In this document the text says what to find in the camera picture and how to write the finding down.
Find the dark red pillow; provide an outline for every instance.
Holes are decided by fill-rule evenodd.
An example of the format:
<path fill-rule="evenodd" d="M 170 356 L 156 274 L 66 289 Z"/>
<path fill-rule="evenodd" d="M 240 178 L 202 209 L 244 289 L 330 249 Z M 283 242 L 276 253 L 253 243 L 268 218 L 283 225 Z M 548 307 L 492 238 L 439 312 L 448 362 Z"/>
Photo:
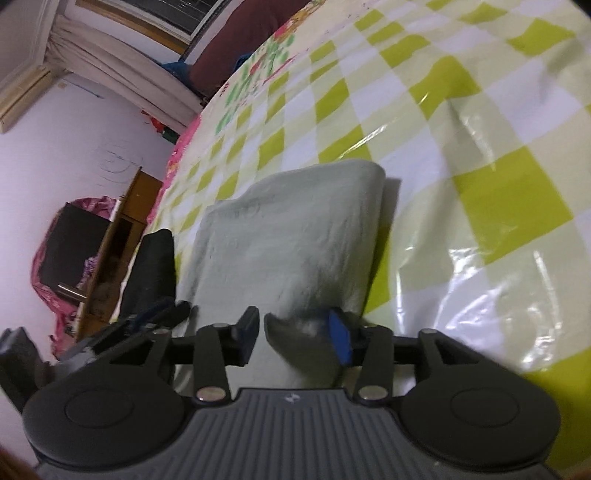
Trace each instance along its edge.
<path fill-rule="evenodd" d="M 241 55 L 252 53 L 308 0 L 244 0 L 191 67 L 194 87 L 211 98 L 230 78 Z"/>

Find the green and white checkered sheet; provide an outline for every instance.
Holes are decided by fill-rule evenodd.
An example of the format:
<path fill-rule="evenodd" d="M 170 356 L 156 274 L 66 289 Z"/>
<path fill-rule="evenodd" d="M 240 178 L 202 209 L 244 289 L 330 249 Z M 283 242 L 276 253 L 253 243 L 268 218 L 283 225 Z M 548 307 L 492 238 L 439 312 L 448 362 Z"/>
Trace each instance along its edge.
<path fill-rule="evenodd" d="M 379 163 L 365 314 L 435 327 L 556 398 L 551 462 L 591 453 L 591 23 L 567 0 L 381 0 L 197 130 L 151 231 L 177 272 L 206 208 L 270 174 Z"/>

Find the silver bolt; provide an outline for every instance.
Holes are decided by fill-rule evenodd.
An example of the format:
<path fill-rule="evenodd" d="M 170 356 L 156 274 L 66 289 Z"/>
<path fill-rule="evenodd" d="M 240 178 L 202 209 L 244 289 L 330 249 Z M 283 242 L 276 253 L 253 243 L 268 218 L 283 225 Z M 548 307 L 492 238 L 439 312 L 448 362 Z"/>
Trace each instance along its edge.
<path fill-rule="evenodd" d="M 226 391 L 220 387 L 203 387 L 197 392 L 197 399 L 200 401 L 213 403 L 226 398 Z"/>
<path fill-rule="evenodd" d="M 367 385 L 359 389 L 359 396 L 364 400 L 383 400 L 388 396 L 388 390 L 379 385 Z"/>

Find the curtain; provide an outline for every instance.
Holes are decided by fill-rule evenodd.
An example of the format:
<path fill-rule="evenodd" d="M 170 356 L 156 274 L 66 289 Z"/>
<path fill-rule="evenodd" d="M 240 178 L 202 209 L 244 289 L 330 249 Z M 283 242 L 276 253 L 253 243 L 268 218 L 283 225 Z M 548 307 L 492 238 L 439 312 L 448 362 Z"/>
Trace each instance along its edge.
<path fill-rule="evenodd" d="M 110 88 L 179 134 L 203 110 L 199 98 L 156 62 L 62 15 L 51 28 L 46 61 Z"/>

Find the folded towel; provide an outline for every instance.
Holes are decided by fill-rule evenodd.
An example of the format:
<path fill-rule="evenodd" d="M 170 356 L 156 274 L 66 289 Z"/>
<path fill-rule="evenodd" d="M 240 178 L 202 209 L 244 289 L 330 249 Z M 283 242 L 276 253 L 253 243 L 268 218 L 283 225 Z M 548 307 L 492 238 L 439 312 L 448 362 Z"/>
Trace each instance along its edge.
<path fill-rule="evenodd" d="M 340 368 L 323 312 L 363 308 L 384 178 L 372 162 L 341 161 L 269 176 L 208 209 L 177 288 L 199 315 L 175 334 L 235 323 L 249 305 L 282 320 L 261 328 L 246 367 L 226 369 L 234 394 L 334 383 Z M 185 394 L 191 371 L 177 371 L 175 387 Z"/>

